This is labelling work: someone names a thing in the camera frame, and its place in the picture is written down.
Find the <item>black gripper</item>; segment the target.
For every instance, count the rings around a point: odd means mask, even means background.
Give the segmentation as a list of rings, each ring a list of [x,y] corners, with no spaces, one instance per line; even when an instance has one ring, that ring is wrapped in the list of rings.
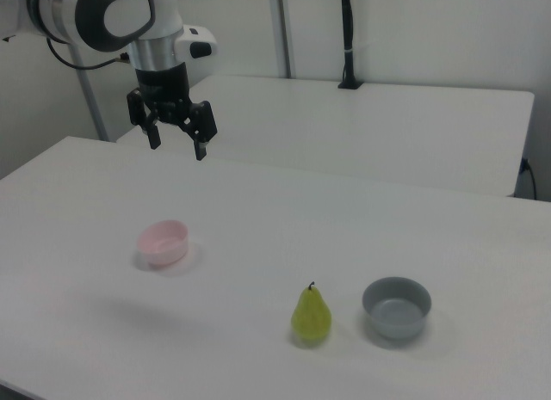
[[[135,73],[139,87],[127,94],[130,122],[141,128],[152,150],[161,145],[158,119],[179,126],[193,139],[195,159],[201,161],[218,129],[210,102],[193,103],[189,98],[186,64],[163,71],[136,70]]]

